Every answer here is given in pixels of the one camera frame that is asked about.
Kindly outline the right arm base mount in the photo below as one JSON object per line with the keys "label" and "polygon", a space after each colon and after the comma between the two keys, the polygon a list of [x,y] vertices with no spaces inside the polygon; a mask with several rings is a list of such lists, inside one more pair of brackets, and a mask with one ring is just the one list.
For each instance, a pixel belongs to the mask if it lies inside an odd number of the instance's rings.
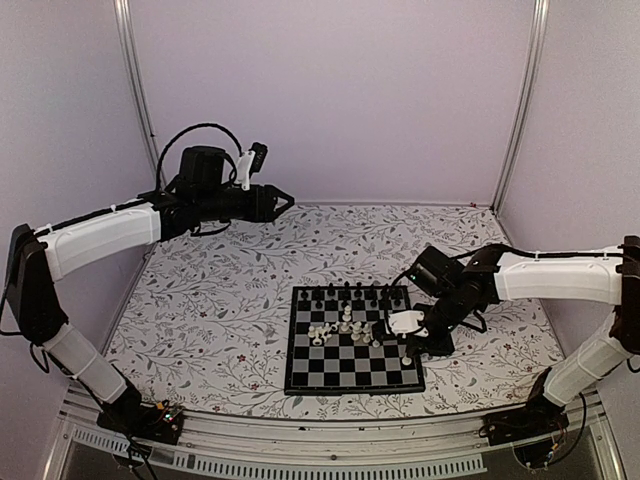
{"label": "right arm base mount", "polygon": [[568,426],[565,408],[542,397],[521,407],[484,415],[478,435],[496,446],[550,434]]}

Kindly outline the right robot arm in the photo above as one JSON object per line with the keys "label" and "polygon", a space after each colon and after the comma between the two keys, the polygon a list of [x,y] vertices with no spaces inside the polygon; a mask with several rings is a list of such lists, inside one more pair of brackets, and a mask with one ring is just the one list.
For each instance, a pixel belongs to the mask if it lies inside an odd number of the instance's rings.
{"label": "right robot arm", "polygon": [[458,256],[428,247],[404,272],[434,298],[427,310],[392,314],[388,332],[409,339],[444,339],[470,315],[501,302],[537,299],[576,329],[589,331],[565,359],[541,373],[517,415],[537,436],[583,390],[639,353],[639,238],[600,250],[524,251],[502,243]]}

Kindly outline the black white chess board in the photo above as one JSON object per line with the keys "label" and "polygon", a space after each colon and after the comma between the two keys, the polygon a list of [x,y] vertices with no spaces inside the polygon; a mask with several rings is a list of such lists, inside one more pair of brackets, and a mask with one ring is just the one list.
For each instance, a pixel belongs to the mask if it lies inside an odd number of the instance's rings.
{"label": "black white chess board", "polygon": [[422,393],[421,361],[384,332],[384,315],[409,307],[405,287],[361,283],[292,290],[284,393],[300,396]]}

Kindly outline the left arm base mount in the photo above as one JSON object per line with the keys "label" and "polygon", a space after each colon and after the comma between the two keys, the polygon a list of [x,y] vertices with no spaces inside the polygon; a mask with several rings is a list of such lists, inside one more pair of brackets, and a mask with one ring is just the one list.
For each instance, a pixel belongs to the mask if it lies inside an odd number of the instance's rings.
{"label": "left arm base mount", "polygon": [[176,445],[182,434],[183,410],[168,401],[146,405],[138,398],[122,397],[103,403],[101,409],[97,425],[125,436]]}

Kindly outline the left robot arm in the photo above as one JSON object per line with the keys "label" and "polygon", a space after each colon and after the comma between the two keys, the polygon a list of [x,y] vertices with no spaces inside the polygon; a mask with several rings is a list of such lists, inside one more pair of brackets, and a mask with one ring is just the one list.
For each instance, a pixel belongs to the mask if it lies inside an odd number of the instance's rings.
{"label": "left robot arm", "polygon": [[128,434],[149,423],[141,394],[73,325],[63,303],[85,292],[81,281],[102,266],[115,279],[116,260],[131,250],[184,234],[205,237],[207,221],[274,221],[294,200],[274,185],[253,183],[267,152],[255,142],[233,160],[218,147],[188,147],[167,185],[55,225],[22,224],[12,232],[1,300],[16,323],[12,335],[40,348],[85,386]]}

